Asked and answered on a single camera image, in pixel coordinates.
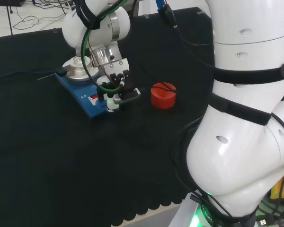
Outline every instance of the black strap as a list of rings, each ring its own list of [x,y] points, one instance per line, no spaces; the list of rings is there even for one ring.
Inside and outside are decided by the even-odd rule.
[[[85,0],[74,0],[78,17],[84,26],[95,30],[100,28],[100,19],[93,14],[87,7]]]
[[[232,71],[216,69],[214,79],[228,84],[266,84],[284,80],[284,64],[277,69]]]
[[[260,125],[267,125],[271,114],[230,101],[214,93],[210,95],[209,105],[216,110]]]

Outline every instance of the green cable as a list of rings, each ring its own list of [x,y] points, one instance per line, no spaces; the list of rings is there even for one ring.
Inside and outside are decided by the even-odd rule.
[[[122,5],[123,5],[124,3],[126,3],[126,2],[127,2],[127,0],[123,0],[122,2],[120,2],[120,4],[117,5],[114,9],[112,9],[112,10],[109,11],[109,12],[107,12],[107,13],[101,18],[101,20],[103,20],[107,15],[111,14],[112,12],[115,12],[120,6],[122,6]],[[88,35],[86,36],[86,38],[85,38],[85,40],[84,40],[83,56],[85,56],[85,50],[86,50],[87,42],[88,42],[88,40],[89,40],[90,33],[91,33],[91,30],[89,30],[89,33],[88,33]],[[100,87],[101,89],[103,89],[104,91],[106,91],[106,92],[116,92],[116,91],[118,91],[118,90],[120,89],[119,87],[117,87],[117,88],[115,88],[115,89],[107,89],[107,88],[105,88],[105,87],[103,87],[103,86],[101,86],[101,85],[99,85],[99,87]]]

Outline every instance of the sticker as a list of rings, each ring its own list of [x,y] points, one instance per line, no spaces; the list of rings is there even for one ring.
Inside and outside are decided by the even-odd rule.
[[[95,95],[93,95],[93,96],[90,96],[90,97],[89,97],[89,100],[90,100],[90,102],[91,102],[93,105],[96,105],[96,102],[97,102],[97,100],[98,100],[98,95],[95,94]]]

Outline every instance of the green light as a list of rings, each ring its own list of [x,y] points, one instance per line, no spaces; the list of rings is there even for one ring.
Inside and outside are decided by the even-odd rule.
[[[191,219],[189,227],[198,227],[200,223],[199,217],[197,215],[194,215]]]

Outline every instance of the hole on robot arm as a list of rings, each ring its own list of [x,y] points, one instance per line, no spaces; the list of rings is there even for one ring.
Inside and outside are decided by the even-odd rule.
[[[227,144],[228,143],[228,139],[224,136],[217,136],[217,140],[220,141],[223,144]]]
[[[284,136],[284,132],[281,129],[279,129],[279,134],[280,136]]]
[[[233,85],[237,88],[243,88],[246,86],[245,84],[233,84]]]

